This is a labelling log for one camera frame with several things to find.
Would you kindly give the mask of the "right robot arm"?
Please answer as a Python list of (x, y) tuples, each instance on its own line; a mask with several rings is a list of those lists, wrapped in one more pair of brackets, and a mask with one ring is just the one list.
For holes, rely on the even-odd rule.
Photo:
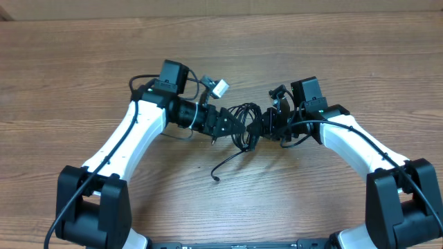
[(298, 248), (409, 248), (442, 237), (442, 197), (434, 166), (384, 146), (339, 104), (330, 106), (316, 77), (269, 91), (273, 106), (247, 127), (292, 148), (308, 138), (337, 153), (365, 182), (365, 221)]

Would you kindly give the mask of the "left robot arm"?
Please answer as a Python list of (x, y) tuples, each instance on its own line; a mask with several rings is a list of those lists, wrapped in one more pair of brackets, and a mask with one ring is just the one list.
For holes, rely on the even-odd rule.
[(51, 236), (85, 248), (151, 248), (152, 241), (132, 227), (128, 182), (152, 141), (168, 124), (210, 136), (244, 133), (246, 127), (226, 108), (216, 109), (209, 98), (228, 90), (225, 80), (198, 79), (187, 66), (165, 60), (158, 75), (134, 87), (122, 122), (107, 142), (81, 167), (67, 165), (58, 176), (56, 216)]

